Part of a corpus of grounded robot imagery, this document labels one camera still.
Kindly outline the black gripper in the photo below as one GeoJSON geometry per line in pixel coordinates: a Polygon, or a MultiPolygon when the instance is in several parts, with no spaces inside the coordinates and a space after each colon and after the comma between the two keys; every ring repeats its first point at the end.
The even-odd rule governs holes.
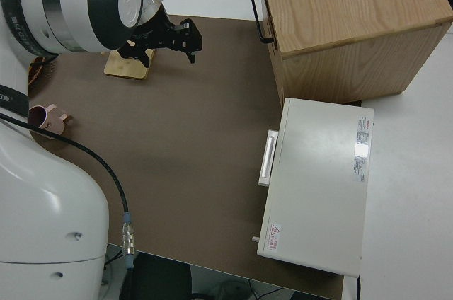
{"type": "Polygon", "coordinates": [[[195,63],[195,53],[202,50],[202,35],[195,22],[186,18],[178,25],[172,24],[165,8],[159,8],[147,22],[138,25],[130,40],[134,43],[124,44],[118,53],[124,59],[139,60],[144,67],[149,67],[150,57],[147,48],[165,48],[186,54],[191,64],[195,63]]]}

